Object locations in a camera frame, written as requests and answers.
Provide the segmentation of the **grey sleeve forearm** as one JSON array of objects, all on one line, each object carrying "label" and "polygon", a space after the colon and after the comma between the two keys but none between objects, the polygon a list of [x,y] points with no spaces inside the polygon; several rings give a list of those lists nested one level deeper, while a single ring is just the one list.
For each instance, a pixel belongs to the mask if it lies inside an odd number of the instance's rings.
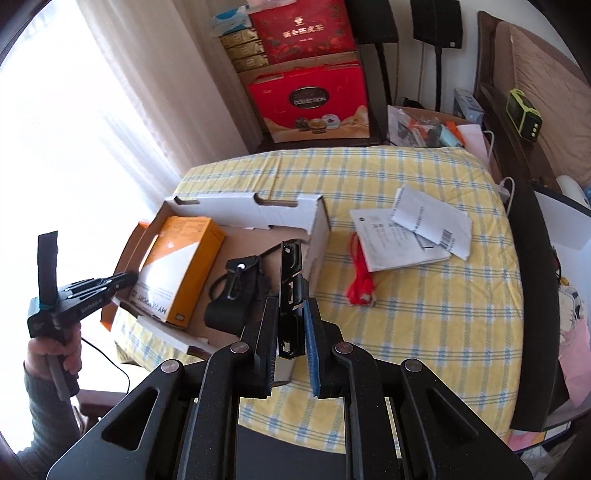
[{"label": "grey sleeve forearm", "polygon": [[24,383],[33,440],[17,453],[17,458],[32,478],[45,479],[51,467],[81,438],[81,432],[71,403],[58,398],[51,380],[39,379],[25,370]]}]

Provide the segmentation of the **person's left hand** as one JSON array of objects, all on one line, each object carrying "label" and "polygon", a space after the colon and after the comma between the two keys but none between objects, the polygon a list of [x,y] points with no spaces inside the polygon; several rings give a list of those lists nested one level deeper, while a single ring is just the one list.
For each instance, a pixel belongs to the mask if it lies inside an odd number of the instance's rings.
[{"label": "person's left hand", "polygon": [[70,333],[71,338],[65,345],[46,337],[30,339],[24,361],[27,373],[35,378],[49,381],[52,377],[47,358],[61,357],[64,369],[72,375],[77,375],[82,368],[80,325],[74,325]]}]

